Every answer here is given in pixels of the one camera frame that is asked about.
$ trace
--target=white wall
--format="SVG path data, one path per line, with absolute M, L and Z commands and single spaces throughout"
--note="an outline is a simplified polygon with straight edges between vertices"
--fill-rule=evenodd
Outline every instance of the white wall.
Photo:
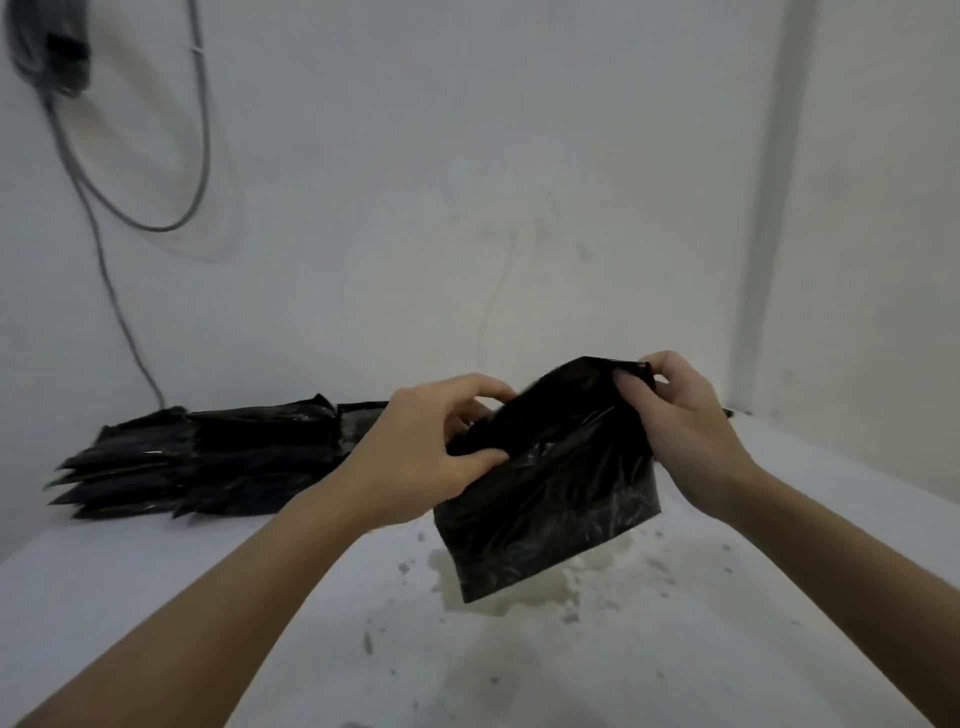
M 960 501 L 960 7 L 826 0 L 756 413 Z
M 101 215 L 172 401 L 365 399 L 476 368 L 523 385 L 663 347 L 727 381 L 780 3 L 202 5 L 216 178 L 166 244 L 217 259 Z M 94 86 L 66 123 L 162 219 L 195 173 L 183 10 L 92 9 Z M 152 403 L 36 100 L 6 68 L 0 98 L 2 555 L 47 517 L 57 462 Z

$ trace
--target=left hand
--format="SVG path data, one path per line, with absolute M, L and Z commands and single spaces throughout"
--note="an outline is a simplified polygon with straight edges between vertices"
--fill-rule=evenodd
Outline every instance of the left hand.
M 367 435 L 330 477 L 340 481 L 367 529 L 419 518 L 459 496 L 510 456 L 485 449 L 451 457 L 446 442 L 491 410 L 477 401 L 516 397 L 509 384 L 478 374 L 398 389 Z

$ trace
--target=hand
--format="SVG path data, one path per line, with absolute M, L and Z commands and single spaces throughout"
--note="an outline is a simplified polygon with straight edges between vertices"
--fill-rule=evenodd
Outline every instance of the hand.
M 476 397 L 505 402 L 516 392 L 478 374 L 394 392 L 376 424 L 331 476 L 368 530 L 422 516 L 510 458 L 498 449 L 446 454 L 453 435 L 491 413 Z
M 713 386 L 676 352 L 644 357 L 657 382 L 654 393 L 635 376 L 614 373 L 623 399 L 639 413 L 657 459 L 694 506 L 723 519 L 737 486 L 760 472 L 740 444 Z

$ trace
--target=white table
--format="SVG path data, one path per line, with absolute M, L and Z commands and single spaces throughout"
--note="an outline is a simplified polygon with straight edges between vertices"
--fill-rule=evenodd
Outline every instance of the white table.
M 960 583 L 960 507 L 735 423 L 763 466 Z M 471 605 L 429 518 L 365 537 L 231 725 L 926 725 L 758 551 L 658 481 L 661 516 Z M 264 521 L 64 522 L 29 543 L 0 567 L 0 725 Z

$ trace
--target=wrinkled plastic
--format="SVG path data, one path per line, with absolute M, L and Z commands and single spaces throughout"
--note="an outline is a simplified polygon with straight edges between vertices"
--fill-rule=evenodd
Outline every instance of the wrinkled plastic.
M 104 427 L 67 458 L 70 473 L 51 485 L 73 487 L 52 502 L 80 506 L 79 519 L 276 513 L 340 465 L 386 404 L 338 407 L 317 395 L 273 407 L 159 410 Z
M 447 446 L 511 459 L 434 509 L 464 602 L 490 595 L 660 512 L 653 453 L 617 368 L 654 386 L 647 364 L 581 357 L 539 379 Z

